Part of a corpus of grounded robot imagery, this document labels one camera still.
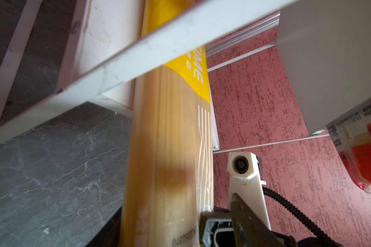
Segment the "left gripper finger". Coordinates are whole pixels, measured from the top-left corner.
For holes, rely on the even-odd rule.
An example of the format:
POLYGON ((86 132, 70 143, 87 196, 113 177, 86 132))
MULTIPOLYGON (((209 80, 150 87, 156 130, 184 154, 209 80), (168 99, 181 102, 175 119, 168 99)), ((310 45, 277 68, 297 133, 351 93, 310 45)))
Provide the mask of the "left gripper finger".
POLYGON ((284 246, 237 193, 231 197, 230 211, 237 247, 284 246))

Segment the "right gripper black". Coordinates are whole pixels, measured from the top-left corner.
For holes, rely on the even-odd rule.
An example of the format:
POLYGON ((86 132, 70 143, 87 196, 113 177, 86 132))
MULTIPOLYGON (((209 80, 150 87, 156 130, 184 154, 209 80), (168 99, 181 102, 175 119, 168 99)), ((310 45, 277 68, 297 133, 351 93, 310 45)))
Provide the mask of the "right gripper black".
POLYGON ((201 247, 234 247, 235 234, 231 212, 215 207, 212 212, 201 214, 199 223, 201 247))

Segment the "yellow pasta package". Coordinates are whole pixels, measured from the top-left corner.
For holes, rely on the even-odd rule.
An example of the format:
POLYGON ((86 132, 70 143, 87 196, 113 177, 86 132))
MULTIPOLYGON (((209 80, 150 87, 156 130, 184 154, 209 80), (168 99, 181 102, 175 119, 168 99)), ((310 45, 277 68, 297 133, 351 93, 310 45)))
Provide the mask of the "yellow pasta package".
POLYGON ((209 208, 209 81, 203 46, 136 80, 118 245, 196 247, 209 208))

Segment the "red pasta package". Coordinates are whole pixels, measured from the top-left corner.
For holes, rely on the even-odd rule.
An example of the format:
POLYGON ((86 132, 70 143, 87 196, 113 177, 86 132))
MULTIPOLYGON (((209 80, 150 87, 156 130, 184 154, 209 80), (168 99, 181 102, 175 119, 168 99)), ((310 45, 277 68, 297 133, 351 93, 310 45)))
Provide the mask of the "red pasta package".
POLYGON ((371 195, 371 104, 327 130, 353 183, 371 195))

